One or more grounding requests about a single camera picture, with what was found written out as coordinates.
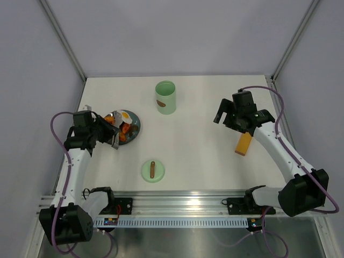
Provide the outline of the metal tongs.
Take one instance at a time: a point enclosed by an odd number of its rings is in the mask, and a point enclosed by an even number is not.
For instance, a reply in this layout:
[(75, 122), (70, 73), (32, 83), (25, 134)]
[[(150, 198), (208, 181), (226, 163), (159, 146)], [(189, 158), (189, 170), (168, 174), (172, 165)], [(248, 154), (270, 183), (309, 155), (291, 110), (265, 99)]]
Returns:
[(113, 111), (111, 114), (114, 118), (114, 135), (112, 137), (111, 147), (117, 150), (119, 148), (120, 126), (123, 123), (123, 119), (118, 111)]

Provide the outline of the toy fried egg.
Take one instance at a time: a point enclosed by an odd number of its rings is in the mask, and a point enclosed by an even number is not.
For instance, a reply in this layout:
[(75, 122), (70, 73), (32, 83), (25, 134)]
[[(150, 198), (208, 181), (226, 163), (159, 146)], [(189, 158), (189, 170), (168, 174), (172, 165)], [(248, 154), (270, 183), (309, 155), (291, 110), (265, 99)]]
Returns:
[(123, 123), (129, 124), (129, 125), (132, 124), (132, 118), (129, 115), (129, 113), (127, 113), (124, 110), (119, 110), (118, 113), (120, 114)]

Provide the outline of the green cylindrical lunch container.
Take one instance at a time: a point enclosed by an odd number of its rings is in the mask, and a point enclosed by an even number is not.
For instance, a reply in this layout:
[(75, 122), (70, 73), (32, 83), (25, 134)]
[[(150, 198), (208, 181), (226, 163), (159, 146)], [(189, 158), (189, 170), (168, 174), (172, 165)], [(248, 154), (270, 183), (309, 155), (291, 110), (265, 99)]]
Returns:
[(176, 111), (176, 86), (171, 81), (161, 81), (155, 86), (157, 110), (163, 115)]

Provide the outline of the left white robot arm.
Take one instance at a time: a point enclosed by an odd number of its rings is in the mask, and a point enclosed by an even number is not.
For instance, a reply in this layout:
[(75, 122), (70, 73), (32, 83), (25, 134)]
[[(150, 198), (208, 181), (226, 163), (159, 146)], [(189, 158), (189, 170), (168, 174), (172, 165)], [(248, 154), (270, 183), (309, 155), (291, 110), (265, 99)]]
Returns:
[(78, 111), (72, 116), (73, 125), (65, 142), (58, 141), (65, 157), (59, 186), (50, 206), (39, 212), (39, 221), (45, 235), (59, 253), (63, 253), (60, 245), (89, 241), (97, 216), (101, 212), (112, 213), (116, 208), (111, 188), (92, 189), (83, 202), (82, 187), (96, 143), (108, 142), (118, 130), (90, 110)]

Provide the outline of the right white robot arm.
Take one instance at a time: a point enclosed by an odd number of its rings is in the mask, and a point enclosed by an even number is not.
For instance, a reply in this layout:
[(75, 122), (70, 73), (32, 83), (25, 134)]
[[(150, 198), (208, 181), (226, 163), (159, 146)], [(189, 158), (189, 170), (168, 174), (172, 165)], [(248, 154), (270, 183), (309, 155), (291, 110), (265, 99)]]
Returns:
[(314, 169), (297, 153), (271, 113), (257, 109), (250, 91), (239, 90), (232, 98), (221, 100), (214, 123), (224, 117), (226, 127), (256, 139), (276, 163), (286, 184), (282, 188), (259, 185), (247, 189), (242, 198), (229, 199), (229, 214), (258, 214), (271, 206), (294, 217), (323, 206), (329, 181), (327, 172)]

